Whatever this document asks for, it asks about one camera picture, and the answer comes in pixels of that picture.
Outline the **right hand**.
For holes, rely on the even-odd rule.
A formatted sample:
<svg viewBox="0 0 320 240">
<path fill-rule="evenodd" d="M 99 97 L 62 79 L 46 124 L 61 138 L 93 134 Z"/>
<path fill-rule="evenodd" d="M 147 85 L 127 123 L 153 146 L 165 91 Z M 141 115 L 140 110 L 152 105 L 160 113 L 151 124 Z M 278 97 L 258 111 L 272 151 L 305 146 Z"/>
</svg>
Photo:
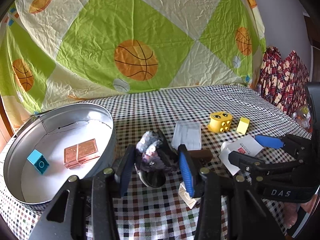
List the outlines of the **right hand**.
<svg viewBox="0 0 320 240">
<path fill-rule="evenodd" d="M 317 203 L 317 195 L 314 195 L 307 203 L 302 203 L 298 207 L 297 203 L 284 203 L 284 222 L 288 229 L 295 225 L 298 219 L 298 208 L 310 214 Z"/>
</svg>

